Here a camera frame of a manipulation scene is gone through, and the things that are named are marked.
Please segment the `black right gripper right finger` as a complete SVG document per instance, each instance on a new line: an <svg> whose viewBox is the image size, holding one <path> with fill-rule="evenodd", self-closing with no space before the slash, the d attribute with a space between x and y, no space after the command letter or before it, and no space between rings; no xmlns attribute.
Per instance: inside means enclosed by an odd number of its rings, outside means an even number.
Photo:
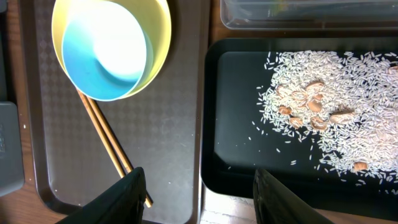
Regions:
<svg viewBox="0 0 398 224"><path fill-rule="evenodd" d="M331 221L296 196L265 169L253 182L256 221L260 224L317 224Z"/></svg>

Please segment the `yellow plate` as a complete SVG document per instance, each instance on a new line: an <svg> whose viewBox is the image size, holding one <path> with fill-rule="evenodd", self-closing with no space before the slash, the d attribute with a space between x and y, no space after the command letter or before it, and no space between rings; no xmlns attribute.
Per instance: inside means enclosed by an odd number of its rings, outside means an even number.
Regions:
<svg viewBox="0 0 398 224"><path fill-rule="evenodd" d="M52 13L52 41L58 62L68 76L62 57L62 39L65 28L72 16L88 3L95 1L56 1ZM132 96L143 90L160 72L170 47L172 25L167 1L114 0L131 12L149 36L154 51L154 61L147 78L135 90L122 98Z"/></svg>

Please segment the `rice pile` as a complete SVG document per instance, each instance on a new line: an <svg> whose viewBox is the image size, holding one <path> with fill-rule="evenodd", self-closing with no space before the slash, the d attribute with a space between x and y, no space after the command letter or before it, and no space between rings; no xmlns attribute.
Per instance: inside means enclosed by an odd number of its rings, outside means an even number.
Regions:
<svg viewBox="0 0 398 224"><path fill-rule="evenodd" d="M270 80L256 88L260 135L308 142L321 152L315 170L397 195L395 52L268 52L263 67Z"/></svg>

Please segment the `light blue bowl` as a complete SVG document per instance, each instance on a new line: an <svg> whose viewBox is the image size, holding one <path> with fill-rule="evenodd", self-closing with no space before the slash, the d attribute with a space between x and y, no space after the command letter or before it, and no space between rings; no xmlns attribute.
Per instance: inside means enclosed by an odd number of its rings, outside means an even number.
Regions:
<svg viewBox="0 0 398 224"><path fill-rule="evenodd" d="M70 80L82 93L94 100L114 101L148 77L154 51L131 12L115 2L95 1L70 19L62 57Z"/></svg>

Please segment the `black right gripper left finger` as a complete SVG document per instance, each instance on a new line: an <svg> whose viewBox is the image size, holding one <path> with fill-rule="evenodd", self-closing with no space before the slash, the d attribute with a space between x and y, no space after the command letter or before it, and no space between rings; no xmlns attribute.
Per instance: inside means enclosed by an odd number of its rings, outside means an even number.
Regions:
<svg viewBox="0 0 398 224"><path fill-rule="evenodd" d="M144 169L136 167L108 190L65 217L62 224L139 224L146 201Z"/></svg>

